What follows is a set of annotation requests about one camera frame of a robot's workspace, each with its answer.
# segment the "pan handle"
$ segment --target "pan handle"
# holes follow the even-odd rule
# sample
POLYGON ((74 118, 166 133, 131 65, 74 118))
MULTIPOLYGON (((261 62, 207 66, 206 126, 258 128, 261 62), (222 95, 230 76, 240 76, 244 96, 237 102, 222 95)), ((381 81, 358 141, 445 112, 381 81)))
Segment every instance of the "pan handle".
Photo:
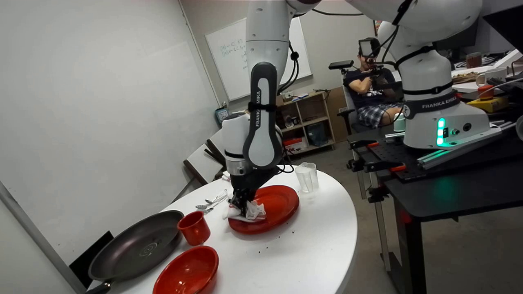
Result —
POLYGON ((111 290, 111 283, 110 282, 104 282, 93 289, 85 292, 85 294, 105 294, 111 290))

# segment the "red plate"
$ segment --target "red plate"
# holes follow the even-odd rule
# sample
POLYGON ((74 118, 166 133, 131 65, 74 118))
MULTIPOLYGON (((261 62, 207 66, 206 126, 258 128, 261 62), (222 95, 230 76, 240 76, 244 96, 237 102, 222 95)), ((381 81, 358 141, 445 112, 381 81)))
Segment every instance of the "red plate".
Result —
POLYGON ((231 229, 247 235, 268 232, 288 221, 300 205, 296 191, 287 186, 261 188, 256 192, 254 200, 264 205, 266 219, 253 223, 229 219, 231 229))

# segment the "frying pan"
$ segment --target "frying pan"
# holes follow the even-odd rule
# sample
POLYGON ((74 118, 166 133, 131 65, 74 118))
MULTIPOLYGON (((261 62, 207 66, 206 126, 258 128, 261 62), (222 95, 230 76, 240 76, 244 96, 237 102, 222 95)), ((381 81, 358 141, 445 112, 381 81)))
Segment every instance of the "frying pan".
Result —
POLYGON ((177 210, 157 213, 121 232, 91 262, 89 276, 103 281, 86 294, 104 294, 113 282, 145 274, 173 252, 181 241, 177 229, 184 214, 177 210))

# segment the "red bowl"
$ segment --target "red bowl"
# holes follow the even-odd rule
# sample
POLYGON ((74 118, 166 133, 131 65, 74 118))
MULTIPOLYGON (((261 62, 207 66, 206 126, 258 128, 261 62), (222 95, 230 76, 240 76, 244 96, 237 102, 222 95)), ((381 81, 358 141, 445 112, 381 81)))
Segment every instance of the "red bowl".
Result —
POLYGON ((217 271, 218 254, 213 248, 191 248, 164 268, 153 294, 210 294, 216 285, 217 271))

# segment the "writing on whiteboard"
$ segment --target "writing on whiteboard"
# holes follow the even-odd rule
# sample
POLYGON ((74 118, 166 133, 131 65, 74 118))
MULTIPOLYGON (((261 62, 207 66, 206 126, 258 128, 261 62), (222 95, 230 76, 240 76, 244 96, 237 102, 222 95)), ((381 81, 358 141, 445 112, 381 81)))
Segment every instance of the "writing on whiteboard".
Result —
POLYGON ((229 43, 220 45, 222 58, 240 57, 243 60, 242 69, 247 69, 247 51, 243 39, 236 39, 229 43))

